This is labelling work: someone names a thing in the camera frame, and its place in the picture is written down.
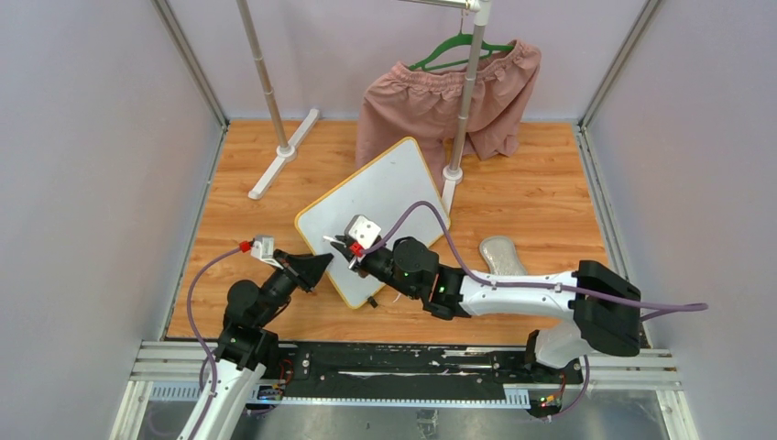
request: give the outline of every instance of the pink shorts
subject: pink shorts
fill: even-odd
[[[509,156],[540,69],[540,51],[513,41],[510,52],[480,61],[467,121],[465,154]],[[446,164],[443,140],[455,136],[464,70],[411,71],[397,63],[365,93],[356,135],[356,166],[362,167],[406,136],[418,140],[438,188]]]

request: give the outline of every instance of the wooden floor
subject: wooden floor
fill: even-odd
[[[289,122],[287,133],[298,123]],[[511,237],[530,274],[576,268],[579,259],[606,261],[594,208],[575,137],[567,124],[523,124],[519,151],[511,158],[479,161],[465,157],[464,181],[456,190],[451,214],[452,234],[470,268],[487,270],[480,257],[481,240]],[[355,122],[319,122],[296,160],[280,174],[265,197],[247,198],[248,191],[275,157],[272,125],[266,121],[234,122],[205,206],[189,264],[181,284],[168,336],[192,336],[186,317],[186,289],[193,275],[213,257],[256,234],[275,237],[277,248],[304,253],[294,216],[355,170]],[[432,250],[443,264],[455,265],[445,244]],[[261,284],[271,268],[248,255],[232,256],[213,266],[197,284],[192,309],[202,334],[216,337],[229,287],[238,280]],[[384,288],[380,306],[348,308],[324,277],[316,292],[296,291],[284,314],[268,329],[281,339],[324,341],[423,342],[462,344],[524,344],[527,334],[555,324],[553,319],[490,315],[452,322],[431,317],[421,303]]]

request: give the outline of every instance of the white board with yellow edge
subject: white board with yellow edge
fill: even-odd
[[[349,270],[345,258],[323,236],[342,235],[348,222],[359,214],[377,223],[385,234],[408,206],[419,200],[433,204],[443,215],[445,225],[451,224],[418,144],[412,137],[405,137],[297,214],[295,226],[311,251],[334,254],[326,273],[351,308],[361,307],[383,283]],[[443,236],[443,231],[434,214],[419,207],[391,238],[389,247],[396,239],[408,236],[430,246]]]

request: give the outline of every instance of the white wall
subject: white wall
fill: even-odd
[[[149,1],[0,3],[0,426],[108,436],[220,136]]]
[[[704,439],[774,437],[777,3],[669,0],[591,131]]]
[[[268,117],[235,0],[171,0],[230,117]],[[494,0],[486,41],[542,50],[528,118],[577,118],[644,0]],[[397,0],[249,1],[281,113],[312,106],[354,118],[365,89],[397,61],[429,55],[459,28],[457,9]],[[465,32],[471,32],[471,16]],[[465,49],[457,52],[465,59]]]

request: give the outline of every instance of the clothes hanger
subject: clothes hanger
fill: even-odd
[[[459,33],[458,35],[455,35],[453,37],[450,37],[449,39],[443,41],[443,43],[440,46],[437,46],[437,49],[435,49],[431,55],[424,58],[423,60],[420,60],[416,62],[415,64],[411,65],[409,67],[410,70],[415,71],[418,69],[423,70],[424,72],[429,71],[436,71],[439,69],[445,69],[446,67],[452,67],[452,66],[458,66],[460,64],[466,64],[468,60],[460,60],[460,61],[453,61],[453,62],[446,62],[445,64],[440,64],[437,66],[431,66],[427,67],[427,65],[436,60],[440,55],[445,53],[446,51],[458,48],[461,46],[471,46],[472,45],[472,34],[464,34],[462,33],[462,27],[464,26],[464,11],[462,11],[461,21],[459,22]],[[501,51],[509,51],[513,50],[514,48],[509,45],[501,45],[501,44],[488,44],[485,41],[480,45],[480,49],[482,50],[488,50],[488,53],[486,55],[483,55],[480,57],[480,60],[483,60],[484,58],[490,57],[492,53],[501,52]]]

